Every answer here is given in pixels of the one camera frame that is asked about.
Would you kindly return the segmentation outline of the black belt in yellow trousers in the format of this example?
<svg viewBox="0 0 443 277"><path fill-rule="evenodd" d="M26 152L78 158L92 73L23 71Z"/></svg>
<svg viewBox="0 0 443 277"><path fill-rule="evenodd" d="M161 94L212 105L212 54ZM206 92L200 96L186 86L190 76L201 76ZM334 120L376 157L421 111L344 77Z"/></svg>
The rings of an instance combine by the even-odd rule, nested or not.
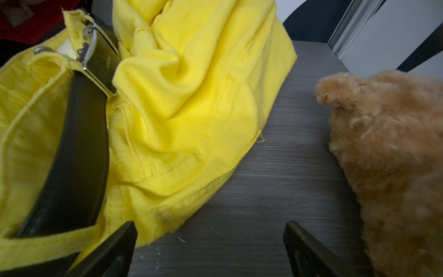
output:
<svg viewBox="0 0 443 277"><path fill-rule="evenodd" d="M16 233L19 242L71 235L95 226L109 169L106 102L120 63L117 39L100 20L86 20L81 69L70 84L57 153L42 191Z"/></svg>

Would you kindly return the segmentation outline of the yellow trousers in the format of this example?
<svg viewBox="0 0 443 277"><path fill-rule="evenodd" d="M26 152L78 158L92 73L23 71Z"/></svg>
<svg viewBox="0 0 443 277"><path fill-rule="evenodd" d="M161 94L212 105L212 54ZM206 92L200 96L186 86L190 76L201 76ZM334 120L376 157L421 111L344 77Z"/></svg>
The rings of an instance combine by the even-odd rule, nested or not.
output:
<svg viewBox="0 0 443 277"><path fill-rule="evenodd" d="M110 175L94 227L12 238L55 153L73 69L29 50L1 68L1 268L83 260L127 221L136 247L180 228L261 135L296 60L274 1L114 1Z"/></svg>

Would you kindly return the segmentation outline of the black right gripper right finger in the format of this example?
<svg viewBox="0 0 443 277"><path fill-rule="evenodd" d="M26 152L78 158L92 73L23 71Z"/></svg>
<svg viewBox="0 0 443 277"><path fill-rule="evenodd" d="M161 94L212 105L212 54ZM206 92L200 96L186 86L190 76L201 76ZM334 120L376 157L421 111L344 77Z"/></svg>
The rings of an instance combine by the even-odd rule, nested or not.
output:
<svg viewBox="0 0 443 277"><path fill-rule="evenodd" d="M355 277L356 272L295 221L283 241L295 277Z"/></svg>

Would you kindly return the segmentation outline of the red trousers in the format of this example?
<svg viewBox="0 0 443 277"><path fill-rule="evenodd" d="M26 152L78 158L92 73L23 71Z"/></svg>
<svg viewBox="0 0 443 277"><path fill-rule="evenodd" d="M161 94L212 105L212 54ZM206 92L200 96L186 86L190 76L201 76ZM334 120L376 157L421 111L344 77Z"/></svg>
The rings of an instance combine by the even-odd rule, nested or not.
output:
<svg viewBox="0 0 443 277"><path fill-rule="evenodd" d="M78 0L1 1L1 39L32 45L63 21L64 10L80 6Z"/></svg>

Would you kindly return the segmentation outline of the brown teddy bear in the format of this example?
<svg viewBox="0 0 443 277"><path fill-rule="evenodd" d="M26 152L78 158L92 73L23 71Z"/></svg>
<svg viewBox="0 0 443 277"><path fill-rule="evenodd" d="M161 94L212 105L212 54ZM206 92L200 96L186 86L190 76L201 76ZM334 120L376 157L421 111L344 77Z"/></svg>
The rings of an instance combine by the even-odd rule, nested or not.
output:
<svg viewBox="0 0 443 277"><path fill-rule="evenodd" d="M316 85L331 106L329 149L356 194L378 277L443 274L443 82L398 70L338 73Z"/></svg>

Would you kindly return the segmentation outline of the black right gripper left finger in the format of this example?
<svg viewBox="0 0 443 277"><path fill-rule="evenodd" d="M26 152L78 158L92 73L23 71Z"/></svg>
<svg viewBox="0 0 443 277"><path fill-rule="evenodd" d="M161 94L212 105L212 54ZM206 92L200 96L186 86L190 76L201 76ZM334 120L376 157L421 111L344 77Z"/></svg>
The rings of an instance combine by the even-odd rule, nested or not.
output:
<svg viewBox="0 0 443 277"><path fill-rule="evenodd" d="M124 223L66 276L127 277L137 236L135 223L133 221Z"/></svg>

